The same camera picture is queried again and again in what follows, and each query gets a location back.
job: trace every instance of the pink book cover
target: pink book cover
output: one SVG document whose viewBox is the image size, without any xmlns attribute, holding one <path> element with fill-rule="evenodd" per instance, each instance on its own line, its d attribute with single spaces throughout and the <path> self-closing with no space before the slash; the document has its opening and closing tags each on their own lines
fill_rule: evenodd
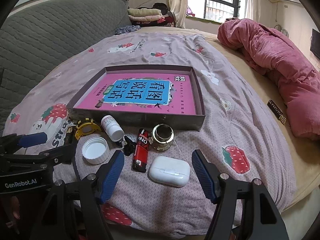
<svg viewBox="0 0 320 240">
<path fill-rule="evenodd" d="M 195 115 L 188 75 L 112 73 L 94 84 L 75 105 L 78 109 Z"/>
</svg>

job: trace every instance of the person's hand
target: person's hand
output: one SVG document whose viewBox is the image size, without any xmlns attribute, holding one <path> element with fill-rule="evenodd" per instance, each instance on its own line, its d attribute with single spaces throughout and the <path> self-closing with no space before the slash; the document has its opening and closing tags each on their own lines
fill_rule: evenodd
<svg viewBox="0 0 320 240">
<path fill-rule="evenodd" d="M 16 196 L 10 198 L 10 207 L 15 219 L 20 219 L 20 204 Z"/>
</svg>

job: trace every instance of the gray sofa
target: gray sofa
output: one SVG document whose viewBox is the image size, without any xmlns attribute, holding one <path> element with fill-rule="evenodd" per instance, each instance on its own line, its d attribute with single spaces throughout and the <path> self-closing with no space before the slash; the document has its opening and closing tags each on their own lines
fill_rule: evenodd
<svg viewBox="0 0 320 240">
<path fill-rule="evenodd" d="M 0 136 L 12 109 L 51 70 L 131 25 L 128 0 L 49 0 L 0 29 Z"/>
</svg>

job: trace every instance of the folded clothes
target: folded clothes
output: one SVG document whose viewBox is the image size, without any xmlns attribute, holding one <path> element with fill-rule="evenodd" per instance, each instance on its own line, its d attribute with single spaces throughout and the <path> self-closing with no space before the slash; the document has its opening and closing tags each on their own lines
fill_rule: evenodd
<svg viewBox="0 0 320 240">
<path fill-rule="evenodd" d="M 164 17 L 161 17 L 159 20 L 157 21 L 153 21 L 153 22 L 134 22 L 135 24 L 141 24 L 141 25 L 146 25 L 146 24 L 150 24 L 150 23 L 163 23 L 165 22 L 165 18 Z"/>
<path fill-rule="evenodd" d="M 129 15 L 129 18 L 131 21 L 135 21 L 135 22 L 153 22 L 153 21 L 160 20 L 161 18 L 163 18 L 163 16 L 162 14 L 143 16 L 143 17 L 135 17 L 132 15 Z"/>
<path fill-rule="evenodd" d="M 173 20 L 173 15 L 171 12 L 168 12 L 167 17 L 164 17 L 164 22 L 160 20 L 153 22 L 132 22 L 134 25 L 139 25 L 140 27 L 153 27 L 153 26 L 165 26 L 165 27 L 175 27 Z"/>
<path fill-rule="evenodd" d="M 133 33 L 140 29 L 140 26 L 135 25 L 127 25 L 125 27 L 121 27 L 116 29 L 116 35 L 124 34 L 124 33 Z"/>
<path fill-rule="evenodd" d="M 136 16 L 136 17 L 160 15 L 161 14 L 161 10 L 159 10 L 159 9 L 147 9 L 147 8 L 142 8 L 142 9 L 129 8 L 128 9 L 128 14 L 132 15 L 132 16 Z"/>
<path fill-rule="evenodd" d="M 161 10 L 162 15 L 167 14 L 169 11 L 167 5 L 165 3 L 161 3 L 161 2 L 155 3 L 153 5 L 153 7 L 149 8 L 149 9 L 159 9 L 159 10 Z"/>
</svg>

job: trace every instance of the airpods case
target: airpods case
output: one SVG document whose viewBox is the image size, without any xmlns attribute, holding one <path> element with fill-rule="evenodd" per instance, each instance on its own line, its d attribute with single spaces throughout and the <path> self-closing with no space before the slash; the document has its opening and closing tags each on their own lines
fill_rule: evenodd
<svg viewBox="0 0 320 240">
<path fill-rule="evenodd" d="M 183 187 L 189 180 L 190 166 L 183 160 L 158 156 L 149 168 L 149 176 L 159 183 Z"/>
</svg>

